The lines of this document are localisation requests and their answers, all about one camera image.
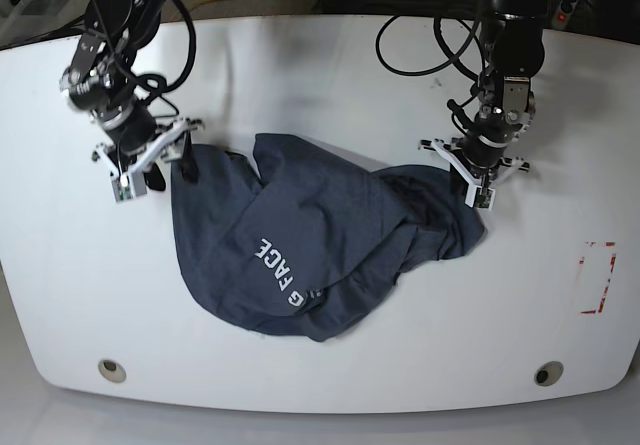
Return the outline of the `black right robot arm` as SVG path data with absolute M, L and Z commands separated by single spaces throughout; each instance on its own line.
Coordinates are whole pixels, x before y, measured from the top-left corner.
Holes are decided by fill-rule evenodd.
M 138 52 L 157 34 L 161 9 L 171 1 L 188 31 L 186 63 L 173 81 L 155 73 L 137 74 L 132 66 Z M 189 78 L 196 59 L 194 22 L 182 0 L 90 0 L 71 64 L 60 79 L 69 106 L 86 113 L 109 138 L 97 145 L 93 161 L 109 171 L 114 198 L 125 202 L 148 191 L 163 192 L 160 163 L 174 163 L 188 183 L 199 178 L 192 134 L 199 119 L 178 111 L 154 116 L 150 105 L 164 101 Z

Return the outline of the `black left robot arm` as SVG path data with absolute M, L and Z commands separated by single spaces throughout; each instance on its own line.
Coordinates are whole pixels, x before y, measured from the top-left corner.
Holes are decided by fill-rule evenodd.
M 542 41 L 548 0 L 480 0 L 478 41 L 483 57 L 477 74 L 459 59 L 453 66 L 472 77 L 470 94 L 478 110 L 469 118 L 462 104 L 447 108 L 462 137 L 446 149 L 473 178 L 488 187 L 506 165 L 506 148 L 531 125 L 536 103 L 531 79 L 542 68 Z

